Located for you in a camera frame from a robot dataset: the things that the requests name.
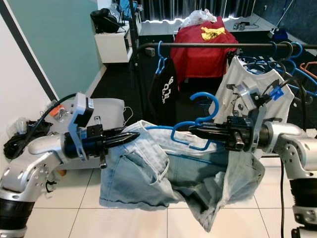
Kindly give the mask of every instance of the graphic print t-shirt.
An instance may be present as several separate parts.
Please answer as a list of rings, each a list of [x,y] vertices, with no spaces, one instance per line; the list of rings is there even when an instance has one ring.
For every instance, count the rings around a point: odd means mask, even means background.
[[[252,81],[257,85],[259,92],[268,94],[283,82],[283,78],[274,69],[264,74],[252,74],[243,66],[243,62],[237,57],[232,59],[228,72],[223,77],[220,87],[216,93],[219,100],[220,109],[214,117],[214,123],[224,123],[227,121],[227,116],[238,116],[246,118],[249,111],[246,105],[239,96],[236,85],[239,85],[244,80]],[[288,86],[282,88],[284,95],[276,101],[271,100],[266,104],[266,114],[264,120],[287,122],[288,111],[294,94]],[[214,103],[209,108],[209,113],[213,113]]]
[[[174,62],[171,58],[165,61],[165,68],[155,74],[149,93],[146,120],[157,125],[176,124],[176,99],[178,82]]]

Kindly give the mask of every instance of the light blue jeans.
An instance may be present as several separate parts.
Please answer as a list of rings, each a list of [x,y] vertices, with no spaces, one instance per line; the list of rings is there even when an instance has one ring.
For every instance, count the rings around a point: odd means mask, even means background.
[[[253,196],[264,167],[251,154],[227,152],[216,144],[205,151],[194,150],[172,141],[171,130],[145,129],[151,125],[139,121],[127,127],[124,131],[140,136],[109,149],[101,177],[102,206],[153,211],[186,201],[196,220],[210,231],[221,207]],[[197,147],[206,144],[186,132],[176,132],[175,137]]]

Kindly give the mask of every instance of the white wall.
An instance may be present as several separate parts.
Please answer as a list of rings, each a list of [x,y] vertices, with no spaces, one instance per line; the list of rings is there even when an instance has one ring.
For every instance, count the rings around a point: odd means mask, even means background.
[[[107,8],[111,5],[112,0],[97,0],[98,9]]]
[[[0,174],[7,160],[3,144],[8,141],[7,127],[19,117],[37,120],[49,98],[0,16]]]

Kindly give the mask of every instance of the black curtain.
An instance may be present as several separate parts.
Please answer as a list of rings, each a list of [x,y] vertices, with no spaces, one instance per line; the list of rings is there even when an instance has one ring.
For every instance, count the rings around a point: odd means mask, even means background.
[[[227,18],[247,17],[255,0],[142,0],[142,20],[185,19],[198,9],[207,8],[213,15]]]

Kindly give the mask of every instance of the yellow cloth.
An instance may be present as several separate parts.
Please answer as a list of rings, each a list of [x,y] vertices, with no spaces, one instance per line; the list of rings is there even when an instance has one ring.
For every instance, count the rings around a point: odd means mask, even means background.
[[[220,27],[218,29],[209,29],[207,27],[202,27],[202,30],[205,31],[205,33],[202,33],[202,38],[205,41],[209,41],[210,39],[217,37],[221,33],[226,34],[224,32],[224,27]]]

